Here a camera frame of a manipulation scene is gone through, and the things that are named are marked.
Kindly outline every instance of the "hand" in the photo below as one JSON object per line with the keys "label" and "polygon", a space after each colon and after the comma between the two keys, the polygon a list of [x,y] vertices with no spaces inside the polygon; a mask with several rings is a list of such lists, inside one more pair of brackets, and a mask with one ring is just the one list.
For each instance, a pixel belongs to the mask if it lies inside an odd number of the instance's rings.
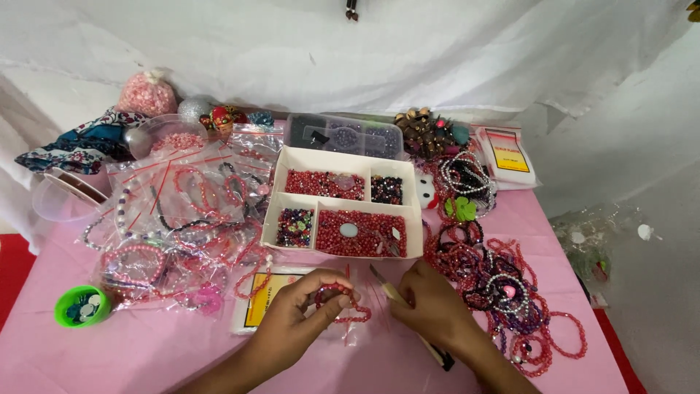
{"label": "hand", "polygon": [[487,339],[447,279],[423,259],[403,274],[397,290],[410,307],[391,300],[391,315],[431,344],[456,353]]}
{"label": "hand", "polygon": [[[251,362],[265,375],[265,380],[299,361],[343,308],[352,308],[350,297],[329,291],[323,294],[327,300],[325,304],[308,318],[304,317],[319,288],[333,283],[354,288],[342,272],[316,269],[277,292],[245,348],[248,356],[254,359]],[[357,301],[360,299],[356,292],[353,292],[353,297]]]}

